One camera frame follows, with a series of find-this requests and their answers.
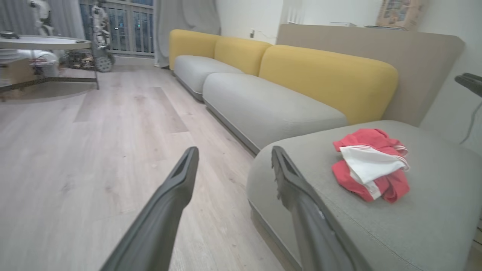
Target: gray ottoman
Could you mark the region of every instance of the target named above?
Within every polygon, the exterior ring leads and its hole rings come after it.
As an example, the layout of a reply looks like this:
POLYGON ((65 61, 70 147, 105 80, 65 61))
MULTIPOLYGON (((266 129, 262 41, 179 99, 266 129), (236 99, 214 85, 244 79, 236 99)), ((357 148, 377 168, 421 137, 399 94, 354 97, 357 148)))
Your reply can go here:
POLYGON ((339 219, 375 271, 461 271, 482 208, 482 158, 419 128, 394 121, 357 124, 266 146, 255 158, 247 195, 255 214, 292 262, 299 252, 291 214, 277 200, 272 146, 282 146, 339 219), (411 191, 394 204, 367 203, 338 185, 332 142, 380 128, 409 150, 411 191))

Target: white tabletop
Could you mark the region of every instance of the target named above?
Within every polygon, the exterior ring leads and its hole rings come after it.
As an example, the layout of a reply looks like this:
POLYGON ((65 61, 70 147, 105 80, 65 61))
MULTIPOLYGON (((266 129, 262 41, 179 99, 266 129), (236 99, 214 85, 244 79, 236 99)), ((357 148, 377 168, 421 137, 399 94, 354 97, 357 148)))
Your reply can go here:
POLYGON ((65 37, 46 37, 22 35, 20 39, 0 38, 0 49, 24 50, 77 50, 88 49, 91 42, 65 37))

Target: box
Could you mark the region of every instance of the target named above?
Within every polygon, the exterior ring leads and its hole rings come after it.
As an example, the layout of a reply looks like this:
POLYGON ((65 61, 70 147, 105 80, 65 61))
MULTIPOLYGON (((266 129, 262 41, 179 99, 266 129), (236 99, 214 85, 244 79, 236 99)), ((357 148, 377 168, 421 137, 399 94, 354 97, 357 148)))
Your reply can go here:
MULTIPOLYGON (((0 87, 35 80, 36 76, 28 58, 16 59, 0 64, 0 87)), ((35 85, 0 93, 0 99, 17 99, 31 93, 35 85)))
POLYGON ((416 30, 427 8, 428 0, 383 0, 376 25, 416 30))

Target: table leg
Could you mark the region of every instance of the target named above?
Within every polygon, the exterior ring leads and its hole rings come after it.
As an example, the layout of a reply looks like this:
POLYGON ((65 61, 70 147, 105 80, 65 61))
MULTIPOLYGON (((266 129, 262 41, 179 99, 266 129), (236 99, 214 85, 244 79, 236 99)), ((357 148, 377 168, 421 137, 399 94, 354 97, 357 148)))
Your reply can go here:
POLYGON ((97 84, 97 90, 98 90, 99 89, 99 79, 97 77, 97 62, 95 60, 94 48, 93 47, 91 47, 91 53, 92 53, 92 60, 94 62, 95 83, 97 84))

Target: sofa base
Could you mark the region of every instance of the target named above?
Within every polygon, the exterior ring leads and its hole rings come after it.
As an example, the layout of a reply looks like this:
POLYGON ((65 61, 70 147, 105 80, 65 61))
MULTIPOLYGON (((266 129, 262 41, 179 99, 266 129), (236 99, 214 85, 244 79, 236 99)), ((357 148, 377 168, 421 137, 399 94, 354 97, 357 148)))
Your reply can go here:
POLYGON ((255 155, 259 153, 260 149, 245 137, 234 125, 232 125, 218 110, 216 110, 209 102, 204 101, 206 107, 224 124, 242 143, 244 143, 248 149, 250 149, 255 155))
POLYGON ((186 85, 186 83, 184 83, 184 81, 182 81, 182 79, 180 79, 173 71, 173 75, 174 77, 176 77, 176 79, 179 81, 179 83, 181 83, 181 85, 187 89, 187 91, 189 91, 189 93, 191 93, 191 95, 198 101, 202 102, 204 101, 204 99, 202 98, 202 94, 201 93, 197 93, 195 92, 194 90, 192 90, 188 85, 186 85))
POLYGON ((288 259, 288 261, 297 271, 302 271, 300 263, 297 260, 295 260, 295 258, 291 255, 291 253, 288 251, 288 249, 283 244, 283 242, 281 242, 279 237, 274 233, 273 229, 268 225, 268 223, 266 223, 266 221, 263 219, 263 217, 258 212, 258 210, 256 210, 256 208, 253 206, 251 201, 248 200, 248 202, 249 202, 249 205, 251 206, 251 210, 253 211, 254 217, 268 232, 269 236, 273 239, 274 243, 278 246, 278 248, 281 250, 283 255, 288 259))

